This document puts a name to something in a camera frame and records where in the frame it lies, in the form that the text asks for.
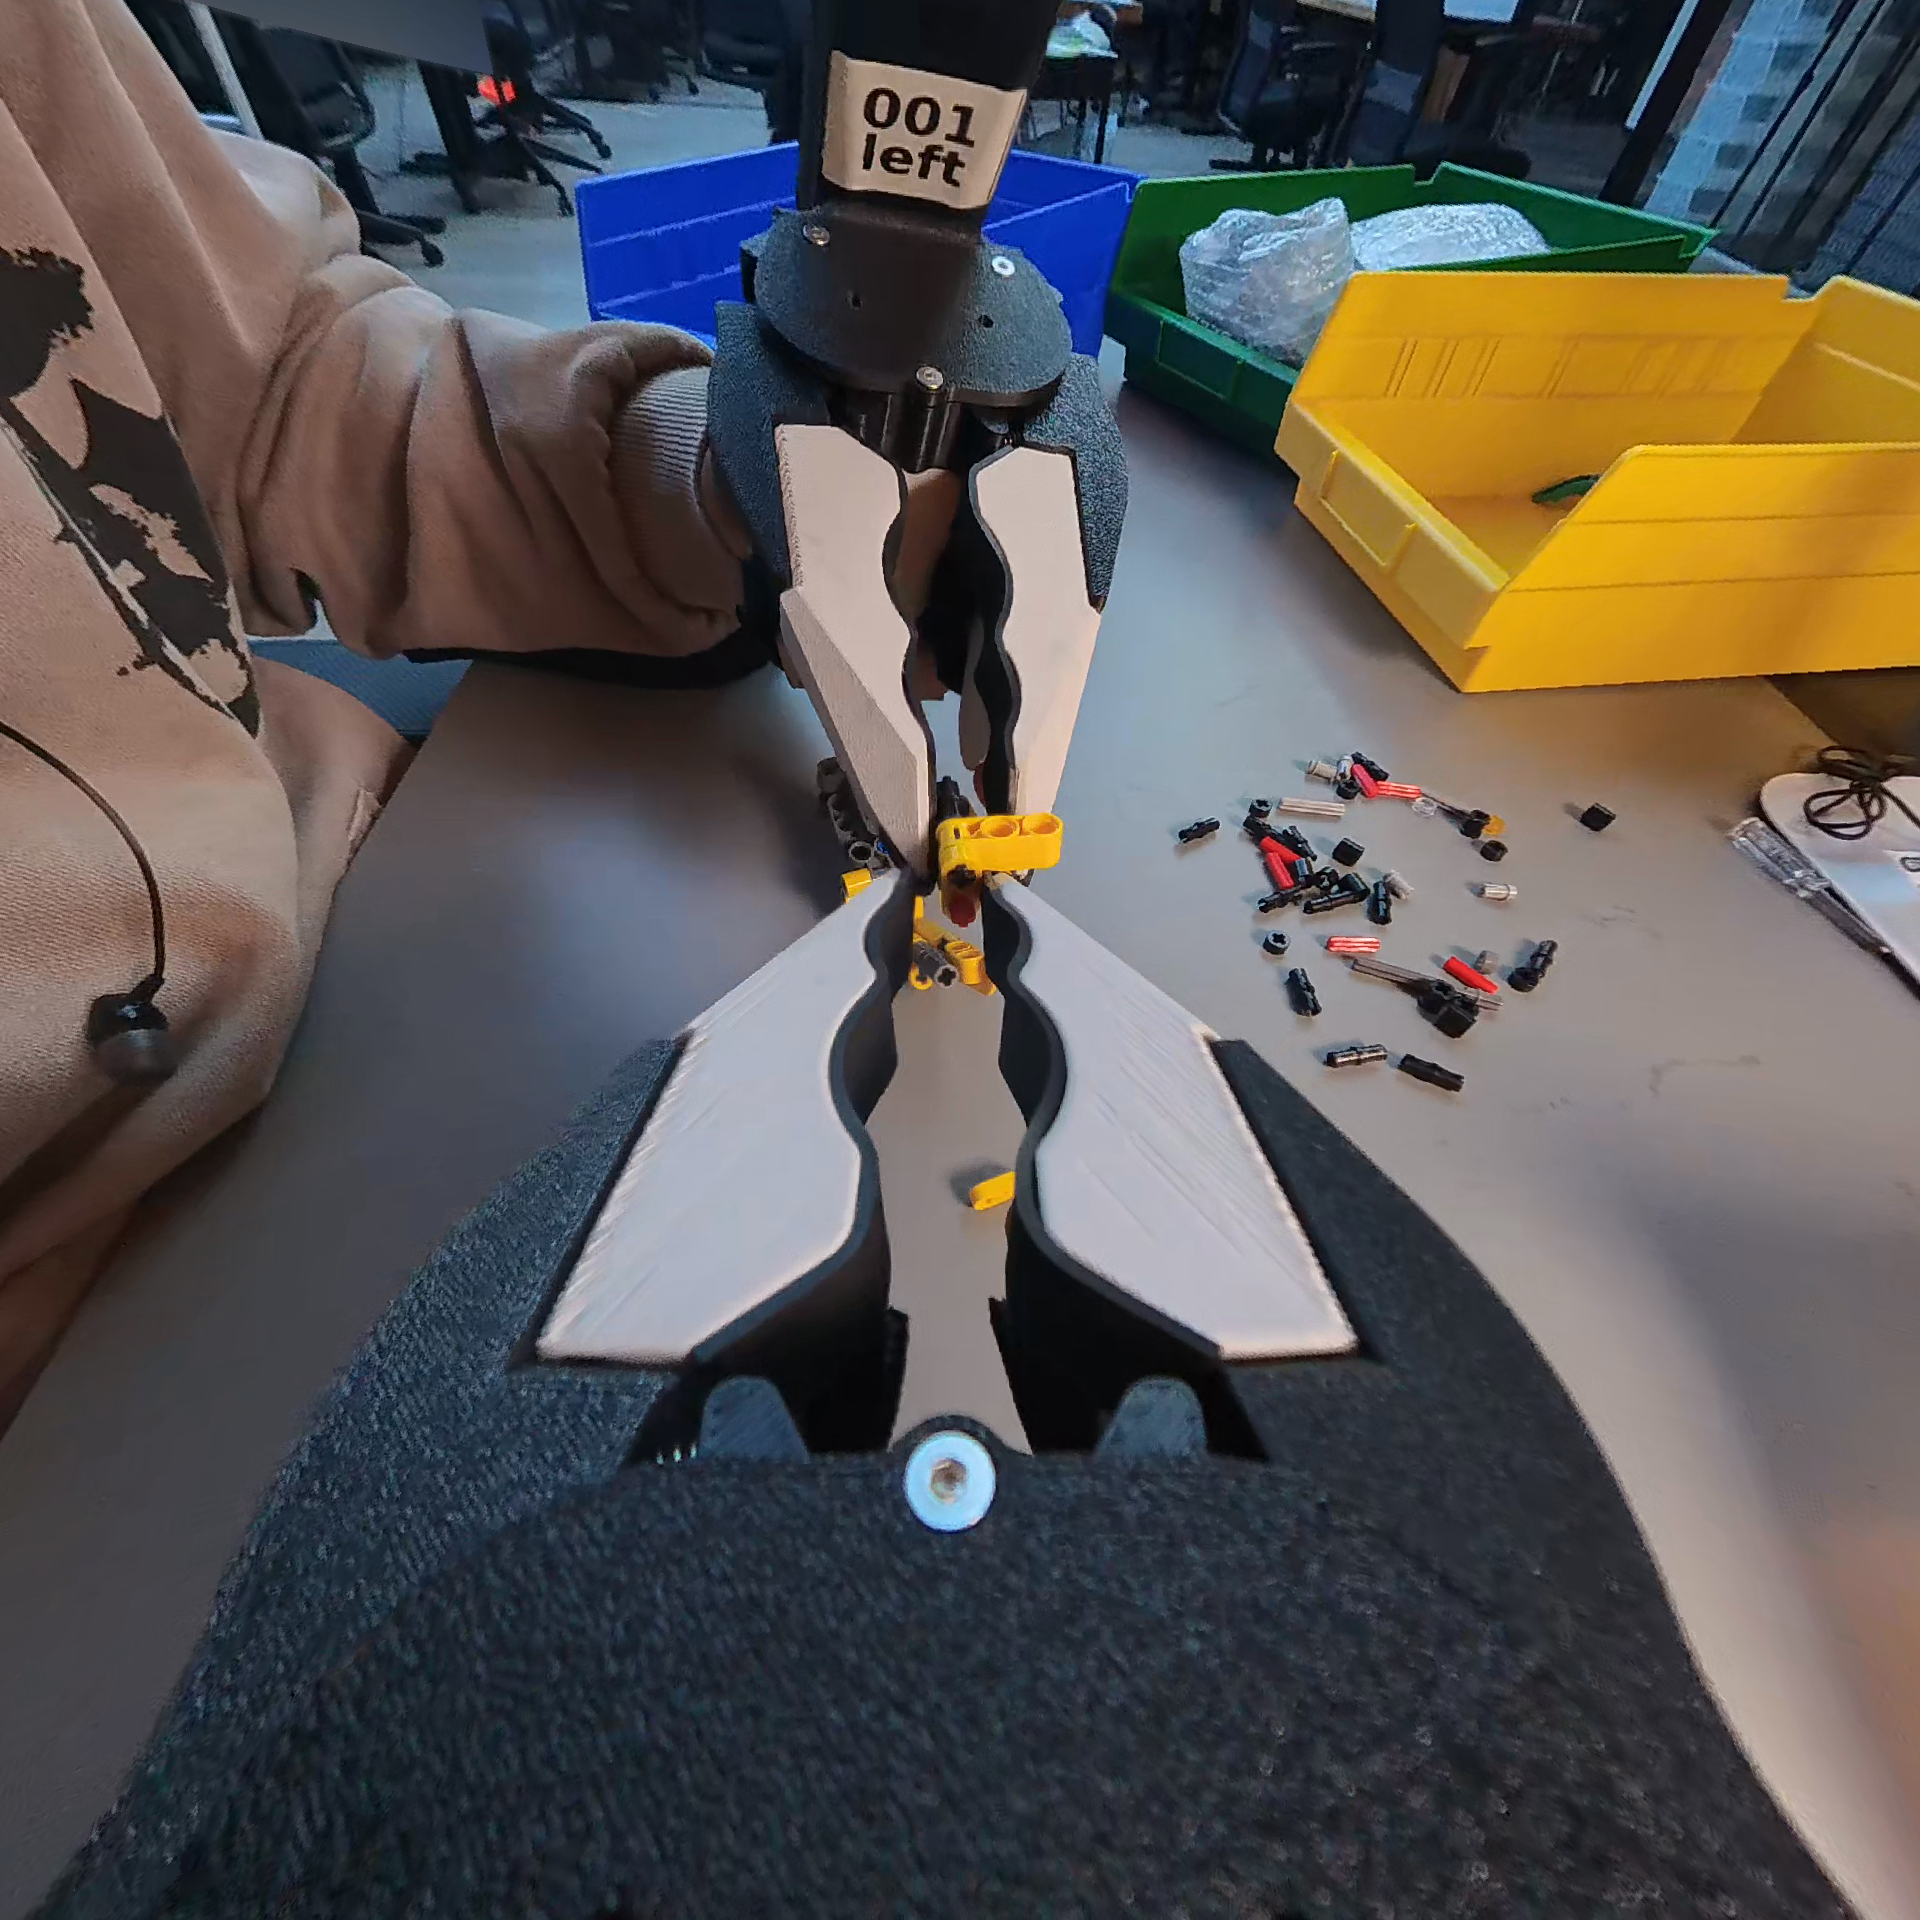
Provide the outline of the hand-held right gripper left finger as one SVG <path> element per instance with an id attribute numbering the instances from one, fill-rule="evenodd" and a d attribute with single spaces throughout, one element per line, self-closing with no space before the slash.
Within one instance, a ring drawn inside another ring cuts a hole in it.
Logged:
<path id="1" fill-rule="evenodd" d="M 869 1118 L 918 889 L 858 887 L 680 1034 L 540 1327 L 543 1361 L 683 1372 L 888 1306 Z"/>

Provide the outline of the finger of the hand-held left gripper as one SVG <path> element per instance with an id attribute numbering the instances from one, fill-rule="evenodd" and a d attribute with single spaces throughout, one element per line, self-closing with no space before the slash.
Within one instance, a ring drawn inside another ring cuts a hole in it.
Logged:
<path id="1" fill-rule="evenodd" d="M 782 660 L 804 685 L 866 823 L 909 872 L 932 869 L 937 671 L 916 619 L 948 546 L 948 470 L 902 472 L 831 424 L 775 429 L 789 582 Z"/>
<path id="2" fill-rule="evenodd" d="M 1072 457 L 1015 445 L 972 467 L 960 532 L 972 588 L 962 761 L 983 812 L 1048 812 L 1099 626 Z"/>

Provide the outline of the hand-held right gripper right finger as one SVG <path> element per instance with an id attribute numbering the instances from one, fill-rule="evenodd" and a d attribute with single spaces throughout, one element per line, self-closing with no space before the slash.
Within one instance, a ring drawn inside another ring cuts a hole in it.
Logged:
<path id="1" fill-rule="evenodd" d="M 1004 1323 L 1115 1370 L 1347 1358 L 1358 1331 L 1195 1013 L 1022 883 L 981 900 L 1023 1121 Z"/>

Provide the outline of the yellow black toy joint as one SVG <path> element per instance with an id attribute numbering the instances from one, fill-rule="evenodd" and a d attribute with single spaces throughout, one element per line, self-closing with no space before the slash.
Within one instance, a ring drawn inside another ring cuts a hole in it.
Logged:
<path id="1" fill-rule="evenodd" d="M 836 758 L 818 761 L 815 790 L 847 872 L 876 878 L 900 866 L 876 827 L 866 827 L 852 782 Z M 999 876 L 1044 872 L 1063 851 L 1063 822 L 1052 812 L 975 812 L 951 777 L 937 777 L 932 795 L 929 874 L 943 889 L 968 891 Z"/>

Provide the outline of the pile of small pins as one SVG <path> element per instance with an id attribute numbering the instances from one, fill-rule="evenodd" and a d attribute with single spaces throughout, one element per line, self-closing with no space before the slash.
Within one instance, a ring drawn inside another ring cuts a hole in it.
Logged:
<path id="1" fill-rule="evenodd" d="M 1382 822 L 1438 822 L 1487 864 L 1486 874 L 1462 883 L 1462 895 L 1486 911 L 1513 916 L 1524 903 L 1542 903 L 1537 891 L 1524 891 L 1498 869 L 1512 851 L 1503 816 L 1397 780 L 1368 752 L 1308 758 L 1295 769 L 1295 790 L 1254 792 L 1235 808 L 1179 819 L 1167 846 L 1187 857 L 1231 842 L 1258 862 L 1260 883 L 1246 910 L 1295 1024 L 1326 1015 L 1316 973 L 1341 968 L 1397 995 L 1420 1019 L 1423 1044 L 1446 1047 L 1500 1029 L 1503 1009 L 1542 988 L 1564 944 L 1529 934 L 1490 946 L 1432 931 L 1422 913 L 1453 900 L 1429 883 L 1413 886 L 1388 857 L 1378 823 L 1356 836 L 1352 814 L 1370 808 Z"/>

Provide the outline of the person's left forearm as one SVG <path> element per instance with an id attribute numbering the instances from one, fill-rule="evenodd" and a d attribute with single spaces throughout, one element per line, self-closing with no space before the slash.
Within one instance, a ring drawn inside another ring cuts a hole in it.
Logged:
<path id="1" fill-rule="evenodd" d="M 748 538 L 709 354 L 660 326 L 454 308 L 353 246 L 305 159 L 183 121 L 175 369 L 143 348 L 236 588 L 374 658 L 687 660 L 740 626 Z"/>

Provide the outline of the blue storage bin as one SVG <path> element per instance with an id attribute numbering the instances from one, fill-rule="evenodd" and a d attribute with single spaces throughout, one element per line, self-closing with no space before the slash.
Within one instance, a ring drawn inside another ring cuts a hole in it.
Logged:
<path id="1" fill-rule="evenodd" d="M 715 308 L 746 295 L 743 244 L 795 203 L 797 176 L 797 143 L 780 142 L 581 180 L 574 206 L 589 315 L 709 342 Z M 1089 358 L 1138 185 L 1111 164 L 1015 149 L 981 225 L 1055 287 L 1072 348 Z"/>

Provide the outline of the green storage bin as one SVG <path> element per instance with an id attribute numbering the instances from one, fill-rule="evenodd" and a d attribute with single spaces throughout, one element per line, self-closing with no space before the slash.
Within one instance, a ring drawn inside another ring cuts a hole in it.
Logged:
<path id="1" fill-rule="evenodd" d="M 1354 221 L 1408 209 L 1510 208 L 1546 249 L 1484 260 L 1481 272 L 1673 275 L 1692 270 L 1717 235 L 1710 223 L 1455 161 L 1428 177 L 1401 161 L 1147 180 L 1136 189 L 1105 303 L 1126 379 L 1229 444 L 1267 455 L 1297 367 L 1187 315 L 1179 248 L 1227 209 L 1284 217 L 1327 197 Z"/>

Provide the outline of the clear plastic bag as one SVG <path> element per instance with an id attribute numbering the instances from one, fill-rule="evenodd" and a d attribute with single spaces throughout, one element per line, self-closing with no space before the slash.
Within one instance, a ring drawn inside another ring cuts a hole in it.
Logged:
<path id="1" fill-rule="evenodd" d="M 1302 367 L 1356 273 L 1539 260 L 1537 225 L 1507 203 L 1428 203 L 1354 219 L 1337 197 L 1224 209 L 1177 246 L 1187 320 Z"/>

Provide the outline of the black office chair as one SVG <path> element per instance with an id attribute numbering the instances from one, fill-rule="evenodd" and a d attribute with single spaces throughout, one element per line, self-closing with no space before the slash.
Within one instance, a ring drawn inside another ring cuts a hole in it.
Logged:
<path id="1" fill-rule="evenodd" d="M 375 203 L 360 146 L 375 130 L 371 99 L 345 49 L 287 25 L 264 25 L 237 11 L 207 16 L 264 140 L 321 168 L 353 209 L 361 251 L 414 248 L 435 270 L 443 251 L 435 213 L 399 217 Z"/>
<path id="2" fill-rule="evenodd" d="M 1215 98 L 1215 125 L 1244 143 L 1215 173 L 1332 166 L 1337 128 L 1373 46 L 1378 4 L 1247 2 Z"/>

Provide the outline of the yellow storage bin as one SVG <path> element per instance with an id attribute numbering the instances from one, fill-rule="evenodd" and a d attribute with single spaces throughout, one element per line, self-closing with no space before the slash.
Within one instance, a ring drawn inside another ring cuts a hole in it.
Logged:
<path id="1" fill-rule="evenodd" d="M 1856 278 L 1358 273 L 1276 453 L 1466 693 L 1916 665 L 1918 303 Z"/>

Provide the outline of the person's beige jacket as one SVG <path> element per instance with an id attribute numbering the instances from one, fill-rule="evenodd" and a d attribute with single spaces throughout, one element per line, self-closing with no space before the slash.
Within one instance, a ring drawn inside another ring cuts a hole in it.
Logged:
<path id="1" fill-rule="evenodd" d="M 177 367 L 180 189 L 205 128 L 125 4 L 3 4 L 3 722 L 150 853 L 175 1071 L 122 1086 L 93 997 L 146 971 L 129 851 L 3 738 L 3 1417 L 140 1201 L 267 1093 L 337 880 L 405 749 L 334 685 L 258 663 L 303 634 L 236 588 L 159 369 Z"/>

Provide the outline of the printed paper sheets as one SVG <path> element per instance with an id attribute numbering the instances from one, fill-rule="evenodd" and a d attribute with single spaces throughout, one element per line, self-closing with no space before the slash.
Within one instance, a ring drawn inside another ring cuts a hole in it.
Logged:
<path id="1" fill-rule="evenodd" d="M 1888 783 L 1840 767 L 1780 774 L 1757 792 L 1757 814 L 1803 851 L 1861 916 L 1918 910 L 1918 780 Z"/>

